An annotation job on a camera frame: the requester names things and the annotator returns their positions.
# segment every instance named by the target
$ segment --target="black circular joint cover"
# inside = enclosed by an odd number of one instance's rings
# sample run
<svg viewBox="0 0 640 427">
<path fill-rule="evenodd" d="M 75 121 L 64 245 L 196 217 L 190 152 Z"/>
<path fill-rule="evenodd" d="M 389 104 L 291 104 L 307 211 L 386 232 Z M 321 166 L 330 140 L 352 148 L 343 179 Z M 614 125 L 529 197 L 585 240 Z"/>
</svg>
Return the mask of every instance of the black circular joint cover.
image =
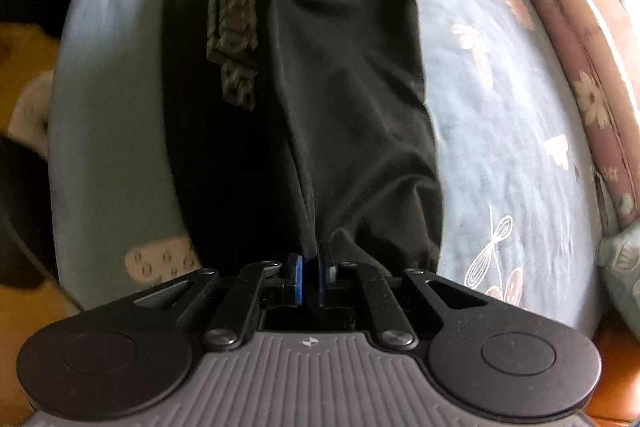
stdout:
<svg viewBox="0 0 640 427">
<path fill-rule="evenodd" d="M 184 380 L 192 358 L 191 344 L 177 331 L 86 332 L 54 324 L 22 346 L 17 372 L 38 409 L 100 421 L 162 400 Z"/>
<path fill-rule="evenodd" d="M 428 351 L 431 374 L 448 393 L 480 414 L 520 420 L 584 406 L 600 377 L 587 337 L 503 304 L 475 310 L 452 311 L 461 320 L 447 320 Z"/>
</svg>

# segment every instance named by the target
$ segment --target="silver screw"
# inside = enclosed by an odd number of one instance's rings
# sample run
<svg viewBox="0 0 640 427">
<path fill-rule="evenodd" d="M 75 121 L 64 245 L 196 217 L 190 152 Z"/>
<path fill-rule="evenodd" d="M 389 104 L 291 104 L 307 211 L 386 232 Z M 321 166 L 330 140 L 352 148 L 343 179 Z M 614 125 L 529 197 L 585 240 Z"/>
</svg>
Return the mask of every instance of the silver screw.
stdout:
<svg viewBox="0 0 640 427">
<path fill-rule="evenodd" d="M 238 336 L 231 330 L 216 328 L 204 333 L 204 340 L 213 346 L 228 346 L 238 340 Z"/>
<path fill-rule="evenodd" d="M 382 333 L 382 341 L 388 346 L 408 346 L 414 341 L 414 336 L 408 331 L 386 330 Z"/>
</svg>

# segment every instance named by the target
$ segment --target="wooden floor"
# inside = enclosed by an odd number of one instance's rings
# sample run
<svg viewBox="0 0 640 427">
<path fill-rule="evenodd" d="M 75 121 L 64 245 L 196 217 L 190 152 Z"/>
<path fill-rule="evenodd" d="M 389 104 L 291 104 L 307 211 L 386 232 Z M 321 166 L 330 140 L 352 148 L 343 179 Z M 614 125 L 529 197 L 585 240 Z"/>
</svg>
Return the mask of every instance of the wooden floor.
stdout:
<svg viewBox="0 0 640 427">
<path fill-rule="evenodd" d="M 20 90 L 37 74 L 53 70 L 57 54 L 58 42 L 37 26 L 0 24 L 0 132 L 6 133 Z M 18 425 L 31 413 L 15 376 L 20 346 L 64 315 L 63 299 L 49 283 L 29 291 L 0 285 L 0 427 Z"/>
</svg>

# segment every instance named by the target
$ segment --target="mattress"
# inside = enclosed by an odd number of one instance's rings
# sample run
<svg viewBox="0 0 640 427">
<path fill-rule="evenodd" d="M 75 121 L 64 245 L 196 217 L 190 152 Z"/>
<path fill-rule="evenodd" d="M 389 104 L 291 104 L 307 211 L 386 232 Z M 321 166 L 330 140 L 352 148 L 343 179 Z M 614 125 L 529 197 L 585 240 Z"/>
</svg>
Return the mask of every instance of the mattress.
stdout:
<svg viewBox="0 0 640 427">
<path fill-rule="evenodd" d="M 603 306 L 593 166 L 535 10 L 416 2 L 444 196 L 438 273 L 592 333 Z M 86 307 L 143 288 L 145 256 L 175 248 L 180 269 L 197 263 L 164 139 L 162 3 L 74 0 L 66 22 L 49 168 L 61 282 Z"/>
</svg>

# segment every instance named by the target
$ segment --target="gray ribbed panel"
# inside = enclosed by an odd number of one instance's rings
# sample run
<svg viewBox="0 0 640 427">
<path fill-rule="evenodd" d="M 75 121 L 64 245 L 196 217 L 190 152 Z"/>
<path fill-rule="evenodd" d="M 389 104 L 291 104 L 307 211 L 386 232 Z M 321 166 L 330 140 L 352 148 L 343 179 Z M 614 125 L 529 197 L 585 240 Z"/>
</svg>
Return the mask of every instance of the gray ribbed panel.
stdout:
<svg viewBox="0 0 640 427">
<path fill-rule="evenodd" d="M 407 355 L 362 333 L 256 333 L 211 353 L 179 391 L 146 412 L 100 427 L 496 427 L 441 397 Z M 25 427 L 79 427 L 36 413 Z M 550 427 L 585 427 L 574 415 Z"/>
</svg>

